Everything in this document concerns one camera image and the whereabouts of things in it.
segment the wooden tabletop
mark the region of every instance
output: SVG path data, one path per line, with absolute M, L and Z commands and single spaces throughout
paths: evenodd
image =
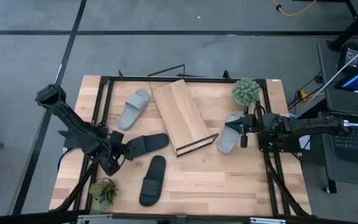
M 91 121 L 94 102 L 98 92 L 100 76 L 86 75 L 83 78 L 75 111 L 85 120 Z M 125 134 L 123 142 L 141 135 L 167 133 L 150 88 L 162 82 L 114 82 L 108 116 L 110 131 Z M 241 111 L 231 98 L 233 83 L 186 83 L 208 132 L 222 133 L 225 120 L 235 111 Z M 123 112 L 125 100 L 143 88 L 150 94 L 150 103 L 140 118 L 128 131 L 117 127 L 117 118 Z M 272 111 L 288 116 L 287 102 L 280 80 L 267 80 L 268 96 Z M 176 157 L 170 143 L 158 151 L 125 161 L 121 169 L 109 177 L 118 187 L 113 207 L 107 213 L 138 214 L 187 214 L 229 216 L 271 216 L 272 209 L 263 154 L 259 151 L 257 136 L 248 134 L 248 147 L 241 148 L 237 142 L 230 154 L 218 151 L 218 141 L 187 155 Z M 142 180 L 151 158 L 161 155 L 167 160 L 165 178 L 160 200 L 151 207 L 139 204 Z M 289 153 L 281 153 L 285 183 L 302 208 L 310 212 L 310 205 L 298 160 Z M 79 149 L 67 154 L 60 165 L 50 208 L 58 207 L 78 182 L 83 153 Z M 99 167 L 98 179 L 108 177 Z M 80 208 L 85 207 L 86 191 L 83 191 Z M 283 211 L 280 191 L 276 186 L 279 211 Z M 93 200 L 91 209 L 98 203 Z

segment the succulent plant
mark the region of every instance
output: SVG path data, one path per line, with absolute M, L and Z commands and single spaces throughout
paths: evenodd
M 101 214 L 112 205 L 112 201 L 117 196 L 117 189 L 114 182 L 109 179 L 100 179 L 92 184 L 89 188 L 89 193 L 99 202 L 100 208 L 91 211 L 91 214 Z
M 259 84 L 250 78 L 236 81 L 232 91 L 234 100 L 241 106 L 249 106 L 259 101 Z

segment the yellow cable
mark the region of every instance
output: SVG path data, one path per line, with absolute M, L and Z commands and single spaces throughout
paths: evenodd
M 317 0 L 314 0 L 312 3 L 310 3 L 306 8 L 300 10 L 299 12 L 297 13 L 294 13 L 294 14 L 287 14 L 286 12 L 284 12 L 281 7 L 278 8 L 278 10 L 280 10 L 280 12 L 286 16 L 296 16 L 296 15 L 299 15 L 301 14 L 302 12 L 304 12 L 305 10 L 307 10 L 310 6 L 312 6 L 314 3 L 316 3 Z M 278 6 L 276 0 L 273 0 L 274 4 L 276 5 L 276 7 Z

